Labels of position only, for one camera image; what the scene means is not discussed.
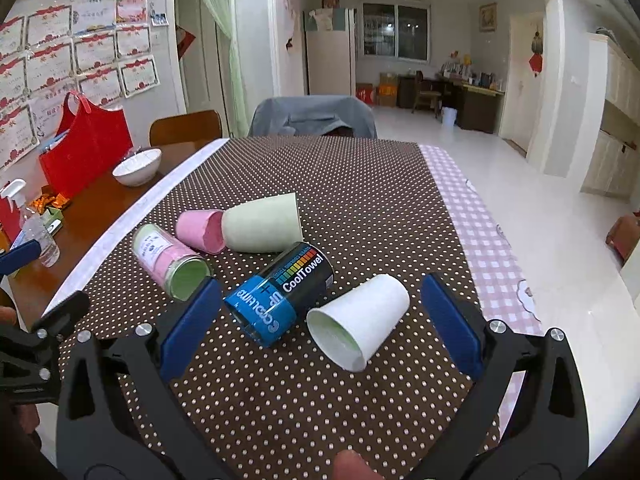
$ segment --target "brown polka dot tablecloth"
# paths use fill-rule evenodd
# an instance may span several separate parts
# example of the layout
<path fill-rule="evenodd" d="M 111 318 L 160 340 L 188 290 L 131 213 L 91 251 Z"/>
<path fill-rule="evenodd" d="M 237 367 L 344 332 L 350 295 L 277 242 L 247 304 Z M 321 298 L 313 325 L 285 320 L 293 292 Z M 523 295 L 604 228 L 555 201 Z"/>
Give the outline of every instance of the brown polka dot tablecloth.
<path fill-rule="evenodd" d="M 305 240 L 335 271 L 334 284 L 317 304 L 386 273 L 406 287 L 409 311 L 366 369 L 352 374 L 322 354 L 303 321 L 264 349 L 223 307 L 188 370 L 170 386 L 239 478 L 327 479 L 335 454 L 347 448 L 383 476 L 402 478 L 456 416 L 472 386 L 420 304 L 422 279 L 443 271 L 455 293 L 478 304 L 455 228 L 416 144 L 339 137 L 230 140 L 142 223 L 173 233 L 184 210 L 226 209 L 290 192 L 298 196 Z M 85 287 L 92 310 L 77 330 L 121 336 L 171 308 L 133 256 L 131 237 Z M 206 257 L 228 294 L 275 256 L 225 250 Z M 68 346 L 62 364 L 67 358 Z M 162 451 L 162 435 L 146 419 L 132 378 L 123 377 L 122 386 L 145 442 Z M 496 417 L 484 449 L 497 438 Z"/>

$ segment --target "spray nozzle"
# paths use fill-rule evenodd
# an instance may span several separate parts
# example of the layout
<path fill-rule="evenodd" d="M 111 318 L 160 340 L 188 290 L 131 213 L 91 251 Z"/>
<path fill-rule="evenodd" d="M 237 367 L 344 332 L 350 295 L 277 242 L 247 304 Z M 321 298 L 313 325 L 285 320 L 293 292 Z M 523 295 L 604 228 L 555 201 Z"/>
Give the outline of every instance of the spray nozzle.
<path fill-rule="evenodd" d="M 16 178 L 0 190 L 0 196 L 8 199 L 11 211 L 14 210 L 14 203 L 18 208 L 20 208 L 27 202 L 24 197 L 24 193 L 22 192 L 26 184 L 27 183 L 23 179 Z"/>

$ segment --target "spray bottle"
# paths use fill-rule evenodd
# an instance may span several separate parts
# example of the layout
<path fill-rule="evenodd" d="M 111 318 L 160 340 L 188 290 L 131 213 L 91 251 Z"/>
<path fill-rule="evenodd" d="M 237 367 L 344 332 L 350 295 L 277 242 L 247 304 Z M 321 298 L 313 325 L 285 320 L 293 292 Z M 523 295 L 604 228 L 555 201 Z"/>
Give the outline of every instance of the spray bottle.
<path fill-rule="evenodd" d="M 47 232 L 37 211 L 27 205 L 23 193 L 25 184 L 23 179 L 16 178 L 2 188 L 0 196 L 9 200 L 9 207 L 12 211 L 14 210 L 14 203 L 20 210 L 20 227 L 24 232 L 25 241 L 38 241 L 40 244 L 40 261 L 45 267 L 50 267 L 58 260 L 60 248 Z"/>

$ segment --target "hanging ornament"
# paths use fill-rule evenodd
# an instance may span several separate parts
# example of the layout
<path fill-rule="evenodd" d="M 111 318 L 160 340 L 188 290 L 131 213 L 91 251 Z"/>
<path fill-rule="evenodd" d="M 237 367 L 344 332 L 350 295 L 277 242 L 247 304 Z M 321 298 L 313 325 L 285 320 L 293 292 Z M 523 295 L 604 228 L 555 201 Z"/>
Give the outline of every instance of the hanging ornament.
<path fill-rule="evenodd" d="M 538 77 L 538 74 L 542 72 L 542 51 L 543 51 L 543 41 L 540 36 L 540 32 L 536 30 L 536 33 L 533 36 L 533 41 L 531 42 L 531 50 L 533 52 L 533 56 L 529 59 L 529 66 L 531 70 L 533 70 L 533 75 Z"/>

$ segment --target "trash can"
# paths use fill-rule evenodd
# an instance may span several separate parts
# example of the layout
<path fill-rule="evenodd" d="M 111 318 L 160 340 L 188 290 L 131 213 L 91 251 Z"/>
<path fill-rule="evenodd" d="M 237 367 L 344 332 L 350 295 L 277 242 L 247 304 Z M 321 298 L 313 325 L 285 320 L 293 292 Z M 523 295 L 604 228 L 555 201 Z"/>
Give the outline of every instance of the trash can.
<path fill-rule="evenodd" d="M 455 108 L 444 107 L 442 109 L 442 126 L 446 128 L 453 128 L 456 124 L 456 116 L 458 111 Z"/>

